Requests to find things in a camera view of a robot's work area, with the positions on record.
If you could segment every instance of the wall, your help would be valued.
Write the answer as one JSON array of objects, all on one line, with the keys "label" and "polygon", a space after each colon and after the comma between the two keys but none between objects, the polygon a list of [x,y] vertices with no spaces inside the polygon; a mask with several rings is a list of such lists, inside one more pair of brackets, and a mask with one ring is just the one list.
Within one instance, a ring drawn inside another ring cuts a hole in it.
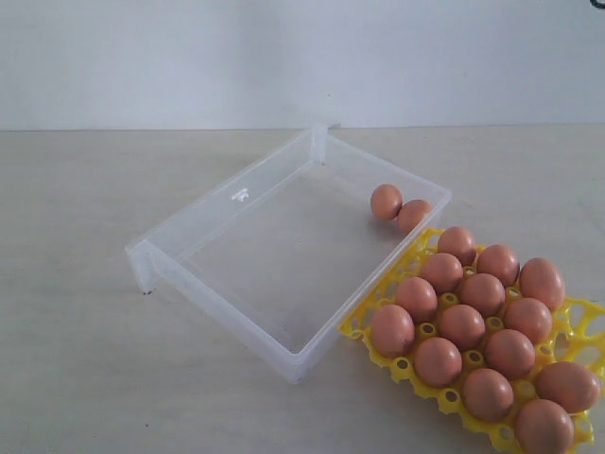
[{"label": "wall", "polygon": [[0,0],[0,130],[605,122],[588,0]]}]

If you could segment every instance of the egg tray cup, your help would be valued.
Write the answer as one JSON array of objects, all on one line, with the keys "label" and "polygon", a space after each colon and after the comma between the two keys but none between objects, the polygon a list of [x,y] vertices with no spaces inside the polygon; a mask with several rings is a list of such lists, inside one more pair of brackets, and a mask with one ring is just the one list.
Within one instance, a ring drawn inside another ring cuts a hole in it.
[{"label": "egg tray cup", "polygon": [[[518,285],[506,289],[507,301],[504,306],[497,316],[486,319],[488,336],[484,337],[483,342],[475,350],[469,350],[462,354],[462,373],[456,382],[448,388],[431,388],[422,383],[414,372],[414,355],[418,345],[421,341],[438,335],[437,327],[433,323],[421,323],[416,326],[417,340],[415,346],[411,353],[404,357],[385,358],[376,352],[370,343],[370,321],[373,312],[378,307],[394,303],[394,294],[399,283],[418,274],[423,262],[437,251],[436,244],[442,233],[443,230],[426,229],[341,324],[340,332],[349,338],[361,339],[368,348],[370,360],[381,367],[389,367],[393,381],[397,383],[403,380],[411,382],[414,393],[418,396],[424,399],[436,398],[441,412],[445,414],[457,413],[460,415],[462,425],[465,428],[472,432],[486,433],[496,451],[522,453],[523,449],[514,437],[514,420],[523,405],[537,397],[532,382],[546,364],[557,360],[572,361],[577,359],[580,353],[586,349],[596,350],[596,358],[588,362],[583,361],[582,364],[595,372],[601,382],[605,380],[605,332],[594,335],[587,333],[591,322],[605,315],[605,308],[588,300],[565,298],[562,307],[553,313],[553,329],[550,336],[545,342],[535,345],[536,364],[534,368],[525,378],[510,383],[514,391],[514,404],[509,415],[496,424],[479,421],[464,408],[461,398],[462,384],[466,376],[474,369],[488,367],[485,365],[482,354],[485,341],[490,333],[504,327],[501,316],[506,311],[507,305],[511,301],[523,297]],[[480,253],[484,249],[484,246],[477,248]],[[464,267],[465,279],[475,273],[474,266]],[[444,309],[456,304],[458,304],[456,294],[442,294],[439,299],[439,310],[435,321]],[[574,323],[572,320],[572,310],[574,309],[583,310],[583,315],[578,323]],[[575,435],[574,443],[568,452],[575,453],[580,444],[593,444],[595,436],[588,410],[572,414],[571,418],[574,422]]]}]

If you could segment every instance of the egg tray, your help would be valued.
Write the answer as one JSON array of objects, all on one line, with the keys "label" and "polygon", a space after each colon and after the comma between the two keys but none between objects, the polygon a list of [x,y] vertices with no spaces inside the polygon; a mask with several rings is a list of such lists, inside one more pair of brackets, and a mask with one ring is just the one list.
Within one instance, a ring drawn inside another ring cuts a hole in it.
[{"label": "egg tray", "polygon": [[[527,377],[512,381],[510,384],[514,390],[514,404],[509,415],[499,423],[490,424],[474,418],[462,404],[461,389],[466,376],[476,368],[487,367],[482,355],[484,341],[475,350],[462,354],[463,368],[457,381],[445,389],[431,388],[416,376],[414,372],[414,355],[417,346],[424,339],[437,336],[438,330],[433,323],[421,323],[416,327],[417,340],[411,353],[399,358],[385,358],[378,354],[370,343],[370,321],[373,312],[380,306],[394,303],[394,294],[400,282],[418,274],[420,266],[431,254],[437,251],[436,244],[443,230],[426,229],[413,243],[401,258],[391,267],[385,277],[372,289],[364,300],[341,324],[340,331],[352,339],[361,339],[369,350],[370,359],[381,367],[390,368],[390,376],[393,381],[399,383],[403,380],[411,382],[414,393],[426,399],[434,397],[439,404],[439,410],[445,414],[458,413],[462,419],[462,425],[472,432],[486,433],[490,437],[492,446],[498,452],[522,453],[523,449],[514,438],[513,422],[518,411],[531,399],[536,398],[532,385],[533,378],[540,370],[549,363],[557,360],[578,360],[586,349],[596,350],[596,358],[583,361],[589,369],[594,371],[601,379],[605,380],[605,332],[590,335],[587,330],[596,318],[605,315],[605,308],[591,303],[588,300],[576,298],[565,298],[562,307],[553,313],[553,329],[548,339],[535,345],[536,364]],[[482,252],[485,247],[477,248]],[[464,267],[464,278],[476,273],[475,267]],[[506,310],[509,302],[522,298],[517,285],[506,288],[507,301],[497,316],[486,319],[488,335],[504,327],[501,316]],[[454,293],[444,293],[439,299],[438,316],[447,307],[458,303],[458,297]],[[575,323],[572,311],[583,310],[579,322]],[[574,443],[569,453],[575,453],[578,446],[583,443],[593,444],[595,440],[593,426],[589,418],[589,411],[571,415],[575,426]]]}]

